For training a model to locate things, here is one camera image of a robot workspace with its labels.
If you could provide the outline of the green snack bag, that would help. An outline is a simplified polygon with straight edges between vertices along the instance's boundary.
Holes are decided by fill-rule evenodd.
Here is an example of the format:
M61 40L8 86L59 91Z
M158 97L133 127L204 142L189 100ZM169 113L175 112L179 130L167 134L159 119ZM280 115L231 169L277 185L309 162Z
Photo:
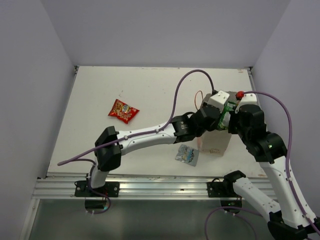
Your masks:
M231 112L237 108L237 105L238 104L233 101L228 101L226 103L217 125L217 129L219 131L228 130L230 119L231 119Z

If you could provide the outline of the beige paper bag orange handles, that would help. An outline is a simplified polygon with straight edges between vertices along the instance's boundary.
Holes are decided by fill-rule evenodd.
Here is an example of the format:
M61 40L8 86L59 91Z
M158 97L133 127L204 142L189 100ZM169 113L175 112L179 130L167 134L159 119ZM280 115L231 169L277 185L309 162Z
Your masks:
M230 94L228 102L235 102L235 92L229 91ZM197 138L197 148L201 153L223 156L231 140L231 134L228 130L206 131L201 137Z

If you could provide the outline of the small red snack packet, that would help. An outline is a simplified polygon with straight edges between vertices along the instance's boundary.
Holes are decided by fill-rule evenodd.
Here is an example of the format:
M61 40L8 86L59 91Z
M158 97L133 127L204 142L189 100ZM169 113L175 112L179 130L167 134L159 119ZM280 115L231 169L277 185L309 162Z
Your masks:
M139 111L139 109L134 108L119 99L116 99L110 112L108 113L108 116L115 117L118 120L123 121L125 124L128 124L139 113Z

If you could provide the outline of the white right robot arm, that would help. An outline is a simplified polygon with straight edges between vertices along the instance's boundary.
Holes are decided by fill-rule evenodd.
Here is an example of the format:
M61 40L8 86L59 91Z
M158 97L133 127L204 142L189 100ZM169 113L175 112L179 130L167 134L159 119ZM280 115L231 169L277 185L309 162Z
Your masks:
M237 134L264 170L277 201L253 186L237 170L224 176L223 192L247 200L266 220L276 240L304 240L320 232L320 219L310 209L294 178L289 151L282 138L267 131L264 112L258 105L245 104L231 113L229 132Z

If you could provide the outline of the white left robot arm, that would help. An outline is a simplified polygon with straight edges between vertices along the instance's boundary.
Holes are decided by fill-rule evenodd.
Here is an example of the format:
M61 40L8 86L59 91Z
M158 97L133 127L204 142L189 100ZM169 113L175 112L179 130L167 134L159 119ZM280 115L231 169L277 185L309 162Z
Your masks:
M130 152L156 145L190 142L205 132L217 130L223 109L223 105L204 103L195 113L175 116L167 125L133 131L116 131L114 126L107 127L95 141L97 166L90 174L87 192L95 197L101 195L108 173L117 169L122 156Z

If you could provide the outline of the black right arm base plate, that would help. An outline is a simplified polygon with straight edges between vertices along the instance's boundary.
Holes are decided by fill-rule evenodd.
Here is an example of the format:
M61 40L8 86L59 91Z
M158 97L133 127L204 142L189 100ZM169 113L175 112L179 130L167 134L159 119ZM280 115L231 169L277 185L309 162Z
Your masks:
M214 178L206 183L207 195L209 198L237 198L233 185L228 180L221 181Z

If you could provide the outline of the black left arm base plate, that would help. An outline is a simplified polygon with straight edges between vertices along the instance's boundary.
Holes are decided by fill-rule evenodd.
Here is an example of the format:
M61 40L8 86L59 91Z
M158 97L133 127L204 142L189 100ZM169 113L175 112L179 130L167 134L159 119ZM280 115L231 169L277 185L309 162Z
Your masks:
M74 183L75 197L93 198L108 196L110 198L117 198L119 196L120 183L117 181L106 181L104 186L90 190L86 180L79 180Z

